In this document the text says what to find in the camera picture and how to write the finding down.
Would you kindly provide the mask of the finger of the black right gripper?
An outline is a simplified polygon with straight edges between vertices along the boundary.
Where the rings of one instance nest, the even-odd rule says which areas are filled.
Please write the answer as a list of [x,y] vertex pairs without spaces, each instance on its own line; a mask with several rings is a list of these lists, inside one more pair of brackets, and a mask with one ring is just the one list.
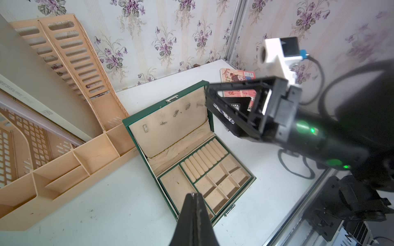
[[259,124],[262,120],[261,100],[252,103],[250,97],[220,97],[206,95],[206,107],[225,127],[238,138],[261,138]]
[[249,91],[253,90],[255,95],[253,98],[255,100],[265,101],[268,91],[274,85],[274,77],[262,77],[254,80],[246,80],[240,82],[231,83],[213,83],[209,84],[205,89],[206,98],[217,98],[219,92],[224,91]]

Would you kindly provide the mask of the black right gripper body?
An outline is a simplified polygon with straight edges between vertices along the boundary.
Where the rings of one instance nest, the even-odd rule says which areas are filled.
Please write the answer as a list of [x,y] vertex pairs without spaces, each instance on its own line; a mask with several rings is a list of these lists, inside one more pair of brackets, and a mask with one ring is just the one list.
[[302,88],[288,85],[288,81],[279,77],[265,77],[261,82],[271,94],[265,99],[263,127],[260,128],[262,142],[286,143],[301,100]]

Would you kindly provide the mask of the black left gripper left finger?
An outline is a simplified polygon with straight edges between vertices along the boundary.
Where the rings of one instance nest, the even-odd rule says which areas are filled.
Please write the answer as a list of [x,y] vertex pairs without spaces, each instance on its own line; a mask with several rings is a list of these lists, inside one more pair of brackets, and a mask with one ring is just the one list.
[[194,245],[194,220],[196,215],[195,193],[188,193],[183,202],[170,246]]

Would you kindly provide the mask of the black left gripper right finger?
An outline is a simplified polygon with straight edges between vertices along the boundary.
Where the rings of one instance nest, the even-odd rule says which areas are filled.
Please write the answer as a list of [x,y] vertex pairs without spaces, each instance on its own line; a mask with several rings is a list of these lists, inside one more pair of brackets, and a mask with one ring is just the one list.
[[218,246],[203,196],[195,193],[195,246]]

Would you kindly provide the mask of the green jewelry box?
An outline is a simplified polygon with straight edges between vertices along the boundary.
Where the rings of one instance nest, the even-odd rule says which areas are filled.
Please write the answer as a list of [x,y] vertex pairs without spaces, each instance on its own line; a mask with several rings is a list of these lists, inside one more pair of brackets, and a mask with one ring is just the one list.
[[214,132],[206,108],[206,81],[198,82],[126,118],[123,124],[173,216],[189,193],[203,195],[212,224],[235,206],[253,173]]

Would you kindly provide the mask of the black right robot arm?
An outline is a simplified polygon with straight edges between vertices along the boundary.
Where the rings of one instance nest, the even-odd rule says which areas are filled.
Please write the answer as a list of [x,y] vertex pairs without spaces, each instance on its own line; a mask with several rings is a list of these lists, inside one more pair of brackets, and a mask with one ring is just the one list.
[[372,83],[340,107],[334,120],[325,107],[319,114],[301,108],[302,89],[277,77],[209,84],[206,107],[235,135],[272,143],[318,164],[349,170],[361,183],[394,190],[394,62],[378,61],[354,69],[332,82],[379,72]]

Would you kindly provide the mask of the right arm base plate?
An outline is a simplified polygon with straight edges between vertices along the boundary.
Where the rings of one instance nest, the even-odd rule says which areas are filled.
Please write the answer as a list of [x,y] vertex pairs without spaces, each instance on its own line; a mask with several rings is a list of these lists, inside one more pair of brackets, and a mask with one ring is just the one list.
[[303,218],[326,241],[331,241],[343,221],[364,222],[386,220],[393,214],[390,201],[357,181],[352,175],[342,179],[330,177],[306,209]]

